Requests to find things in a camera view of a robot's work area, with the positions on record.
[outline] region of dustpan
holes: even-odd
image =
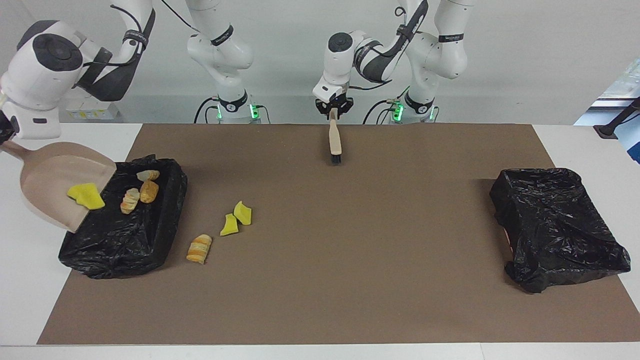
[[[98,192],[116,171],[105,155],[71,142],[56,142],[38,150],[28,150],[13,141],[0,145],[23,164],[20,189],[30,210],[44,220],[75,233],[89,210],[67,197],[71,186],[95,183]]]

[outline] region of sponge piece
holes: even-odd
[[[233,214],[226,215],[225,227],[220,231],[220,236],[238,233],[238,220]]]
[[[98,188],[94,183],[71,186],[69,191],[67,191],[67,196],[89,210],[104,208],[104,201],[102,197],[100,197]]]
[[[251,225],[251,208],[247,208],[242,201],[234,208],[234,216],[243,225]]]

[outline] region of brown table mat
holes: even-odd
[[[640,341],[618,277],[524,293],[489,189],[553,167],[531,126],[144,125],[129,159],[189,176],[165,266],[126,280],[72,272],[39,344]],[[225,238],[243,200],[253,225]],[[184,258],[214,236],[207,264]]]

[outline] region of black plastic bag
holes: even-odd
[[[76,234],[67,233],[58,258],[92,279],[111,279],[145,274],[162,264],[171,249],[187,190],[187,176],[175,160],[154,155],[117,163],[116,173],[105,189],[106,206],[90,211]],[[160,187],[151,204],[138,202],[125,215],[120,203],[125,192],[140,189],[136,174],[159,170]]]
[[[495,218],[513,250],[507,274],[524,290],[578,284],[631,270],[631,260],[565,168],[503,170],[493,184]]]

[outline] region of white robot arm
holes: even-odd
[[[102,101],[126,93],[155,21],[151,0],[113,0],[127,26],[113,56],[64,22],[33,24],[0,79],[0,114],[18,138],[60,136],[58,103],[73,86]]]
[[[440,78],[455,79],[467,68],[463,39],[476,2],[441,0],[435,15],[440,36],[418,32],[407,48],[413,79],[409,91],[401,99],[405,107],[404,123],[425,120],[435,100]]]
[[[220,13],[220,0],[186,0],[199,34],[188,42],[192,59],[213,78],[224,123],[255,120],[251,96],[244,88],[239,70],[249,69],[253,51],[239,36],[228,17]]]
[[[398,0],[404,11],[404,24],[398,27],[393,42],[384,47],[363,31],[337,33],[329,39],[324,53],[324,73],[314,88],[318,110],[328,115],[338,108],[339,115],[349,111],[353,100],[346,97],[351,68],[372,83],[388,82],[409,43],[413,40],[429,10],[427,0]]]
[[[389,47],[382,47],[361,31],[332,36],[324,55],[323,77],[313,91],[318,110],[326,114],[328,109],[338,107],[342,114],[350,109],[353,100],[346,97],[346,92],[352,67],[366,80],[385,84],[406,53],[413,81],[397,105],[412,109],[404,112],[405,123],[424,120],[433,104],[439,77],[454,79],[467,68],[464,30],[476,1],[441,0],[435,15],[439,37],[418,31],[429,8],[426,0],[398,1],[401,7],[396,11],[404,12],[404,24]]]

